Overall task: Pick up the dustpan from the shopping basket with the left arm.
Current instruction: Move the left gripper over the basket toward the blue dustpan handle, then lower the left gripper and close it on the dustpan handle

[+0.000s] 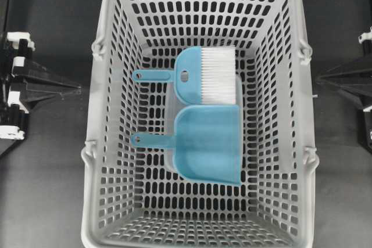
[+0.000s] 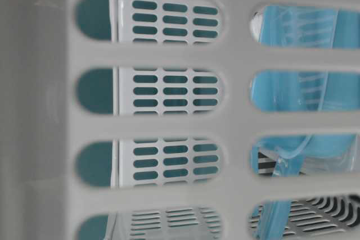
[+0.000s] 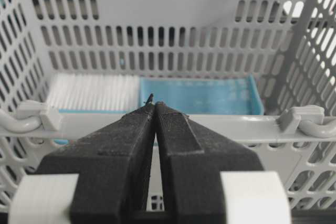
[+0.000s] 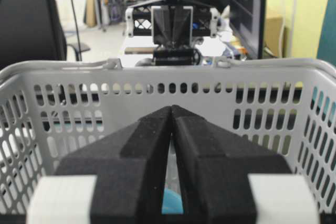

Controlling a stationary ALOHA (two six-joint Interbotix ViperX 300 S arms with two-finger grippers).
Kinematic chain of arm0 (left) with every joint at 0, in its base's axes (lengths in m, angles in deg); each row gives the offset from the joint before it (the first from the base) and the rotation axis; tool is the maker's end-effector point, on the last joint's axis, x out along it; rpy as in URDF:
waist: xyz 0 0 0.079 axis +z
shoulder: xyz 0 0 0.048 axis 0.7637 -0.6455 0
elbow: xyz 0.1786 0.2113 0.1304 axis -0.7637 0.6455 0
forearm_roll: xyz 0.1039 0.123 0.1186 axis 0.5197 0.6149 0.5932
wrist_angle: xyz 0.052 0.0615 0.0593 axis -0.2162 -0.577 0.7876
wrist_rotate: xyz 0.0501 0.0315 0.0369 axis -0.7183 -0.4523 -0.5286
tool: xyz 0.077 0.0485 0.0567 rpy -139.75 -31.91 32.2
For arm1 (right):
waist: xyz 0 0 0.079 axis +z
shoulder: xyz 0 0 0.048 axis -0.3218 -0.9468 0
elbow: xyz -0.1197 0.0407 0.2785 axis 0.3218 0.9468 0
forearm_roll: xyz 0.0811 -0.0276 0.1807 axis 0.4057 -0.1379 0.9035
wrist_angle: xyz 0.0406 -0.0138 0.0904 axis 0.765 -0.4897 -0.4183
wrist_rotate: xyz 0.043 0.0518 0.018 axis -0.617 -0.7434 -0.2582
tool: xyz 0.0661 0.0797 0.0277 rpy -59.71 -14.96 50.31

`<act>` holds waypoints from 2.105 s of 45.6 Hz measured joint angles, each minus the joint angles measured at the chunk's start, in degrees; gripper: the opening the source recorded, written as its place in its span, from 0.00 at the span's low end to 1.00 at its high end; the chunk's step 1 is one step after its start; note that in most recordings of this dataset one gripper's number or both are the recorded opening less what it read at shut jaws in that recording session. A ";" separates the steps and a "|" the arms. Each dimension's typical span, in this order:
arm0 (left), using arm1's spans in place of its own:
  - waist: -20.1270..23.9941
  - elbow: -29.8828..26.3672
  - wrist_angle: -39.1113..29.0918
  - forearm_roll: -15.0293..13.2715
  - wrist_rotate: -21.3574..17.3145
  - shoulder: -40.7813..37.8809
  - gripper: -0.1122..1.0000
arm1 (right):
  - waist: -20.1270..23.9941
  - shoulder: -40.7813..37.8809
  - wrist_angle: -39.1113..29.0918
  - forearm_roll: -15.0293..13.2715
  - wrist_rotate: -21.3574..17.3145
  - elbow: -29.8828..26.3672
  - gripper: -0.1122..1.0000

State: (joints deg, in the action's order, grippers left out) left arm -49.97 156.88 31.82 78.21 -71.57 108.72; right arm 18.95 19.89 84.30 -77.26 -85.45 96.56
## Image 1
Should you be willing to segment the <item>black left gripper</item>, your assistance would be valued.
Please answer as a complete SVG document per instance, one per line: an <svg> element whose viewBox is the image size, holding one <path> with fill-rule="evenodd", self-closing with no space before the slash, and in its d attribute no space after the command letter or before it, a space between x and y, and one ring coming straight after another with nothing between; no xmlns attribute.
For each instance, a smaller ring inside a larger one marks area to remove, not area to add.
<svg viewBox="0 0 372 248"><path fill-rule="evenodd" d="M30 106L82 93L79 83L31 60L34 51L28 32L7 32L1 38L1 139L25 138Z"/></svg>

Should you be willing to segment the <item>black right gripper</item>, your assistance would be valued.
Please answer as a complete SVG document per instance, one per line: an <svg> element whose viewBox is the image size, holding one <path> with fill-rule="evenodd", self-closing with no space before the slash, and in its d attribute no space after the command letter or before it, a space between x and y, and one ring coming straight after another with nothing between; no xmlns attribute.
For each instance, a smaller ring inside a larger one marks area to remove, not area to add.
<svg viewBox="0 0 372 248"><path fill-rule="evenodd" d="M349 99L360 110L363 142L371 146L371 28L358 37L362 59L356 59L320 74L316 82Z"/></svg>

